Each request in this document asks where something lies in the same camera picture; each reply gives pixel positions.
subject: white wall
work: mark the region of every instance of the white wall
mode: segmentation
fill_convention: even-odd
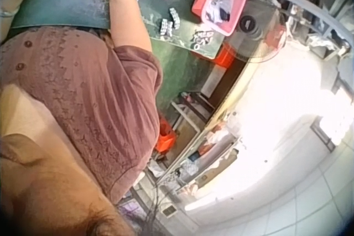
[[[353,130],[305,179],[276,200],[237,219],[203,227],[198,235],[336,235],[354,214]]]
[[[316,115],[306,108],[315,106],[320,90],[332,88],[336,76],[335,62],[324,63],[314,54],[290,45],[257,68],[236,106],[242,120],[242,136],[253,141],[247,148],[253,148],[256,156],[266,147],[267,135],[276,132],[280,138],[276,144],[268,143],[273,149],[272,157],[256,174],[258,158],[255,167],[250,166],[248,158],[241,163],[240,152],[234,167],[230,166],[198,191],[197,198],[208,195],[209,191],[216,193],[214,202],[188,212],[199,226],[237,218],[271,202],[301,181],[328,155],[326,146],[310,129]],[[219,196],[219,191],[227,191],[229,195]]]
[[[281,82],[281,79],[279,80],[278,77],[282,75],[279,75],[278,73],[282,71],[282,67],[285,69],[287,68],[287,60],[291,62],[294,62],[295,60],[296,64],[303,63],[304,69],[309,66],[312,70],[314,70],[314,74],[316,74],[315,70],[317,69],[317,66],[320,69],[320,76],[314,75],[311,79],[309,79],[308,77],[311,73],[307,72],[307,76],[305,77],[301,71],[301,66],[298,65],[297,77],[294,77],[294,75],[291,76],[294,84],[297,82],[303,82],[301,83],[301,86],[304,86],[304,84],[310,83],[311,86],[318,86],[318,89],[330,90],[339,71],[342,79],[344,79],[349,85],[353,86],[352,58],[348,58],[342,61],[339,66],[337,66],[335,60],[330,62],[323,62],[317,58],[314,58],[312,54],[298,52],[294,49],[284,48],[282,52],[283,53],[280,54],[281,57],[274,58],[273,61],[271,60],[269,62],[272,64],[265,63],[264,66],[259,67],[254,78],[254,81],[257,82],[254,82],[254,85],[251,84],[249,86],[247,92],[250,92],[250,94],[248,96],[246,95],[246,97],[243,99],[243,103],[241,104],[242,108],[263,108],[263,106],[259,107],[260,105],[256,105],[254,102],[258,100],[258,102],[262,103],[263,99],[268,95],[268,92],[272,92],[274,87]],[[266,84],[264,79],[266,78],[272,79],[267,81],[268,85],[269,83],[273,84],[272,86],[268,86],[268,88],[264,86],[264,84]],[[283,75],[282,78],[286,79],[289,77],[287,75]],[[329,193],[320,193],[319,197],[323,196],[322,201],[313,207],[310,207],[312,208],[311,211],[316,212],[319,208],[322,209],[322,207],[324,211],[328,211],[328,209],[333,209],[333,204],[335,209],[337,209],[337,205],[340,204],[338,202],[341,200],[341,198],[337,198],[334,201],[332,198],[341,197],[345,193],[349,193],[349,190],[352,191],[352,186],[349,186],[349,188],[347,187],[349,190],[343,190],[342,193],[340,193],[338,189],[341,190],[344,187],[336,188],[336,184],[333,185],[333,181],[337,180],[338,182],[344,183],[352,182],[354,177],[354,157],[352,156],[353,151],[349,147],[342,145],[337,147],[336,150],[330,154],[322,141],[310,129],[310,125],[314,121],[314,117],[315,116],[303,116],[294,124],[289,125],[288,129],[282,136],[281,148],[275,149],[276,156],[273,161],[276,163],[274,163],[273,167],[267,172],[265,176],[260,178],[257,183],[253,184],[245,191],[236,192],[234,195],[228,196],[226,199],[224,198],[223,200],[217,200],[210,205],[200,207],[188,212],[189,217],[194,220],[201,229],[204,228],[204,230],[200,229],[200,231],[206,233],[206,235],[208,235],[209,232],[217,233],[212,235],[223,235],[224,232],[227,232],[228,234],[226,235],[237,236],[239,234],[237,234],[236,231],[241,230],[241,228],[244,227],[244,235],[253,235],[251,231],[248,232],[249,229],[246,229],[246,226],[248,226],[248,228],[261,228],[261,232],[256,232],[255,235],[266,235],[273,233],[271,232],[271,227],[272,220],[274,219],[273,216],[276,214],[275,210],[277,210],[279,213],[282,212],[282,208],[277,209],[277,207],[275,207],[276,205],[281,207],[279,202],[276,202],[276,200],[277,198],[282,197],[282,195],[286,195],[285,198],[288,198],[288,201],[293,200],[293,204],[296,205],[295,219],[292,223],[289,223],[289,225],[292,224],[294,225],[294,228],[299,228],[297,235],[301,236],[303,231],[302,226],[307,226],[308,223],[305,221],[307,220],[307,216],[303,215],[303,213],[306,213],[306,211],[304,210],[304,212],[301,212],[301,209],[304,208],[303,202],[306,202],[306,199],[301,197],[301,195],[302,192],[304,193],[303,196],[306,194],[305,191],[300,191],[301,185],[299,185],[299,183],[302,183],[304,186],[313,185],[314,189],[317,185],[325,184],[326,187],[329,186],[329,188],[326,188]],[[353,146],[354,143],[350,141],[352,141],[352,137],[347,139],[347,143],[350,146]],[[335,159],[341,154],[344,154],[340,157],[342,159],[335,161]],[[334,169],[334,173],[340,173],[340,175],[334,176],[334,174],[331,173],[329,169],[324,168],[324,165],[332,164],[333,167],[331,167],[331,169]],[[342,172],[336,172],[335,169],[340,168],[341,165],[344,165],[344,168],[346,167],[346,171],[343,170]],[[236,187],[243,174],[244,172],[235,172],[234,174],[231,174],[230,178],[228,179],[228,185],[230,187]],[[312,181],[311,179],[308,179],[308,176],[316,176],[316,178]],[[319,180],[325,180],[325,182],[315,182],[321,176],[322,179]],[[235,232],[230,229],[224,229],[231,227],[234,227]]]

